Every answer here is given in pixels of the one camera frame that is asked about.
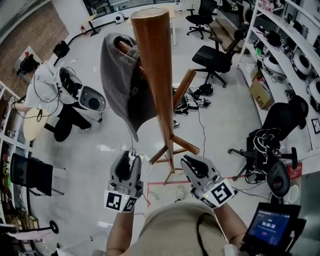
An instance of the gray cap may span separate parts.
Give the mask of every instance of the gray cap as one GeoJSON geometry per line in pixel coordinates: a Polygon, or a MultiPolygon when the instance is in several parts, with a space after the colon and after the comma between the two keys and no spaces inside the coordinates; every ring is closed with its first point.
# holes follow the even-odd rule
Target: gray cap
{"type": "Polygon", "coordinates": [[[128,125],[132,136],[138,142],[140,126],[157,116],[154,100],[138,68],[139,50],[130,36],[109,33],[101,47],[100,75],[105,97],[114,111],[128,125]],[[132,46],[124,54],[116,47],[117,40],[132,46]]]}

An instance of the beige shirt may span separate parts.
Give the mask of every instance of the beige shirt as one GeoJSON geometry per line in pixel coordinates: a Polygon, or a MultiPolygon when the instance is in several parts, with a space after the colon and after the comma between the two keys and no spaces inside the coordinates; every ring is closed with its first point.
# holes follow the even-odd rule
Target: beige shirt
{"type": "MultiPolygon", "coordinates": [[[[213,215],[212,209],[204,204],[183,201],[152,212],[145,220],[139,239],[124,255],[202,256],[196,225],[203,213],[213,215]]],[[[199,233],[208,255],[224,255],[228,242],[213,217],[204,217],[199,233]]]]}

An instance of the black bag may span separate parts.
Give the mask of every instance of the black bag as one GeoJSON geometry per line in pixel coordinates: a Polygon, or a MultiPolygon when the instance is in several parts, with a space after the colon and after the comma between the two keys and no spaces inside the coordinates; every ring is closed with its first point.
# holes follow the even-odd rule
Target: black bag
{"type": "Polygon", "coordinates": [[[67,53],[69,52],[70,48],[69,46],[66,44],[65,41],[61,41],[60,43],[58,43],[54,49],[53,52],[54,54],[59,58],[63,58],[64,56],[67,55],[67,53]]]}

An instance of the chair wheel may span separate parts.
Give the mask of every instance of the chair wheel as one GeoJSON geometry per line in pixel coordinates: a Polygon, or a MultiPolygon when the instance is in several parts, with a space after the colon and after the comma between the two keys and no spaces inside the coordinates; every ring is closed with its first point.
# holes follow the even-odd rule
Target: chair wheel
{"type": "Polygon", "coordinates": [[[51,220],[51,221],[49,222],[49,225],[50,225],[50,228],[51,228],[51,230],[53,231],[53,233],[55,233],[55,234],[58,234],[58,233],[59,233],[58,225],[57,225],[53,220],[51,220]]]}

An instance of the window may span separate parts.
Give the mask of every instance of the window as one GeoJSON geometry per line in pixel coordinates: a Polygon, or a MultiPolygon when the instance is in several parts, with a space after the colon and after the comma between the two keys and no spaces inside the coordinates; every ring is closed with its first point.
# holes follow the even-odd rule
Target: window
{"type": "Polygon", "coordinates": [[[83,0],[90,15],[97,14],[104,16],[119,10],[129,9],[132,7],[152,5],[158,3],[169,3],[175,0],[83,0]]]}

